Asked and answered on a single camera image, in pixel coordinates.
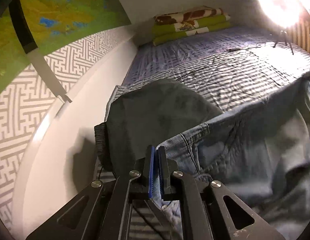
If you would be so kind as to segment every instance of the bright light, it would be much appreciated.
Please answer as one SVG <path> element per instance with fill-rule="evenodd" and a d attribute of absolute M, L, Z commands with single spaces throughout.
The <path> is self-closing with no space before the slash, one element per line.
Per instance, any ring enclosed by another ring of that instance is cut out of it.
<path fill-rule="evenodd" d="M 297 0 L 259 0 L 263 11 L 276 24 L 283 28 L 298 22 L 300 5 Z"/>

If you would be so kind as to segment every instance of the white curved edge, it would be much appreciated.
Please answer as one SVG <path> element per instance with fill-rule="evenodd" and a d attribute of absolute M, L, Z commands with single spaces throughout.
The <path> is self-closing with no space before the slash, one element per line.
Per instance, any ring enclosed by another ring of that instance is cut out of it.
<path fill-rule="evenodd" d="M 93 76 L 93 74 L 98 70 L 100 64 L 107 61 L 110 57 L 112 57 L 116 51 L 124 46 L 128 42 L 133 43 L 135 33 L 133 33 L 130 29 L 124 30 L 123 40 L 118 44 L 115 48 L 113 48 L 110 52 L 104 55 L 98 62 L 96 62 L 90 69 L 87 71 L 70 89 L 67 93 L 67 96 L 74 100 L 79 91 L 84 87 L 85 83 Z M 11 234 L 16 240 L 25 239 L 23 231 L 23 203 L 26 192 L 27 181 L 31 172 L 32 164 L 37 155 L 39 146 L 47 132 L 50 124 L 54 120 L 54 118 L 58 115 L 59 111 L 62 111 L 63 106 L 67 104 L 71 104 L 69 102 L 63 102 L 62 99 L 56 98 L 53 102 L 45 117 L 37 127 L 36 131 L 32 135 L 30 142 L 27 145 L 26 152 L 23 155 L 19 171 L 15 180 L 14 190 L 13 190 L 13 200 L 12 200 L 12 228 Z"/>

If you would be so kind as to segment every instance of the brown patterned blanket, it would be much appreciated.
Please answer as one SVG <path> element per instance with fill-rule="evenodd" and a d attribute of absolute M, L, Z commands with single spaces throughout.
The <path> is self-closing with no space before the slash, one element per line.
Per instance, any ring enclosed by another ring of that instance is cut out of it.
<path fill-rule="evenodd" d="M 191 20 L 210 17 L 214 15 L 222 15 L 224 11 L 221 8 L 210 8 L 207 6 L 195 7 L 183 12 L 162 14 L 154 17 L 158 25 L 181 23 Z"/>

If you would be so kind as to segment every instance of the green blanket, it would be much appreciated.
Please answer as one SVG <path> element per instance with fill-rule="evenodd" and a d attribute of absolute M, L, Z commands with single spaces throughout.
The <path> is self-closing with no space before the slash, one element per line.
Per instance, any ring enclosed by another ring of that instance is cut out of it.
<path fill-rule="evenodd" d="M 174 23 L 174 24 L 165 24 L 165 25 L 157 25 L 155 24 L 152 28 L 153 37 L 159 37 L 169 33 L 175 32 L 184 32 L 189 30 L 194 30 L 202 27 L 206 27 L 209 25 L 215 25 L 218 23 L 226 22 L 230 19 L 229 15 L 217 15 L 212 17 L 204 17 L 197 20 Z"/>
<path fill-rule="evenodd" d="M 200 33 L 218 31 L 218 30 L 229 28 L 229 27 L 231 27 L 231 24 L 230 22 L 227 21 L 227 22 L 218 23 L 215 25 L 209 25 L 203 28 L 194 29 L 190 31 L 169 33 L 169 34 L 165 34 L 165 35 L 154 38 L 153 43 L 155 46 L 157 46 L 167 41 L 173 41 L 173 40 L 177 40 L 183 37 L 192 36 L 192 35 L 200 34 Z"/>

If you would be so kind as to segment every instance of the gray and white geometric pattern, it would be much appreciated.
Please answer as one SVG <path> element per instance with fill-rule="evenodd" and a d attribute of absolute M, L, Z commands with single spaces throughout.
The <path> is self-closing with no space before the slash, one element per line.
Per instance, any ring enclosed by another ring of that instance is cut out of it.
<path fill-rule="evenodd" d="M 62 86 L 71 87 L 124 38 L 122 27 L 102 31 L 45 56 Z M 0 94 L 0 218 L 10 229 L 14 182 L 33 133 L 56 97 L 32 65 Z"/>

